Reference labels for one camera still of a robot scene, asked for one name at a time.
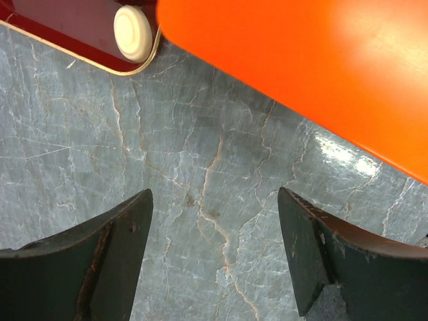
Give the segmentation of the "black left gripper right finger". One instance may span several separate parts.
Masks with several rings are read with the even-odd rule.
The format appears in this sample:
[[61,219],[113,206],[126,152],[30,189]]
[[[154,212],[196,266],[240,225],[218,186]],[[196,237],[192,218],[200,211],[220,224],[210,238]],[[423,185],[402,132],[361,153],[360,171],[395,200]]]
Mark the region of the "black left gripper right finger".
[[300,316],[426,320],[427,248],[359,228],[284,187],[278,211]]

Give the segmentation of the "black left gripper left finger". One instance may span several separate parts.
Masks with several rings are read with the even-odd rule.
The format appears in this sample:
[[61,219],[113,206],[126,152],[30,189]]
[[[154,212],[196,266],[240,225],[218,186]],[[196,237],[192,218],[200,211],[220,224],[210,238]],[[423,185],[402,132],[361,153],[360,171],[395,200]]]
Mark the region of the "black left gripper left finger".
[[151,190],[61,233],[1,250],[2,320],[129,320]]

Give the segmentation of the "orange box lid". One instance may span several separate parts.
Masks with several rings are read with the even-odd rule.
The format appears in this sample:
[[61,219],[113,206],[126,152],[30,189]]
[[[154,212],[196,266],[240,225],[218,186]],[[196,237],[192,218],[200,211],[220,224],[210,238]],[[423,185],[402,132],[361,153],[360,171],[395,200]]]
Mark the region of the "orange box lid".
[[422,183],[426,1],[159,1],[165,37]]

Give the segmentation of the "dark red lacquer tray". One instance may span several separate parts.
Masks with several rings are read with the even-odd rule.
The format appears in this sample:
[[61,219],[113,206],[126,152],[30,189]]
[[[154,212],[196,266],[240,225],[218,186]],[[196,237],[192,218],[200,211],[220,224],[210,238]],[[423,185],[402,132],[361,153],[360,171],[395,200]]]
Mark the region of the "dark red lacquer tray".
[[[152,29],[146,61],[126,59],[114,39],[114,16],[123,5],[138,7]],[[161,40],[156,1],[2,1],[1,24],[118,76],[135,75],[153,61]]]

